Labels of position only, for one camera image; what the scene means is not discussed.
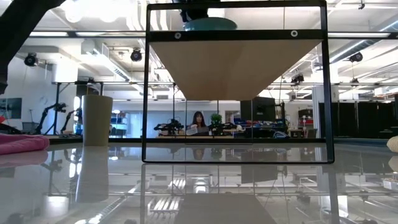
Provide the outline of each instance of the rectangular frame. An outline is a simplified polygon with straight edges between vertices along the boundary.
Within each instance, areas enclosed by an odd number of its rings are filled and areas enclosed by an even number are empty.
[[[201,9],[201,8],[250,8],[250,7],[319,7],[321,29],[318,30],[204,30],[204,31],[151,31],[151,11],[172,9]],[[219,162],[173,162],[173,161],[147,161],[147,111],[149,87],[149,50],[151,42],[180,42],[194,40],[291,40],[291,39],[320,39],[322,45],[323,64],[323,94],[325,97],[325,123],[326,123],[326,151],[325,162],[230,162],[230,164],[331,164],[335,161],[333,145],[333,130],[331,122],[331,82],[328,48],[328,18],[327,2],[321,1],[233,1],[233,2],[190,2],[178,4],[149,4],[146,17],[146,42],[145,42],[145,67],[144,67],[144,105],[142,116],[142,156],[147,163],[192,163],[192,164],[218,164]]]

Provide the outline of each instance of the long dark hair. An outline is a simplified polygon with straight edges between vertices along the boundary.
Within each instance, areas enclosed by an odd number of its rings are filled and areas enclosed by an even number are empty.
[[[197,123],[197,116],[201,116],[201,123],[200,123],[200,126],[201,126],[201,127],[206,127],[206,124],[205,124],[205,117],[203,116],[203,114],[202,114],[200,111],[196,111],[195,114],[193,115],[192,124],[198,125],[198,123]]]

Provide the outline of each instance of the green plant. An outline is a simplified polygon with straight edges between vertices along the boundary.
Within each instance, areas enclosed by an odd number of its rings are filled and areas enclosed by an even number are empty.
[[[223,122],[223,117],[216,113],[212,114],[210,119],[212,124],[221,124]]]

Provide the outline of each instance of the woman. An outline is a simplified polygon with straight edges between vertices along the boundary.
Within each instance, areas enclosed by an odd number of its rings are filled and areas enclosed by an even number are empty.
[[[205,118],[203,117],[203,114],[200,111],[196,111],[195,114],[193,115],[191,128],[197,128],[198,132],[193,135],[194,136],[208,136],[209,130],[206,127],[207,126],[205,124]]]

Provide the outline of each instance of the white cylinder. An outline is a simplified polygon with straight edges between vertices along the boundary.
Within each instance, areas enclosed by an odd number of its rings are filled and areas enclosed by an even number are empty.
[[[113,99],[108,96],[83,96],[83,145],[107,146]]]

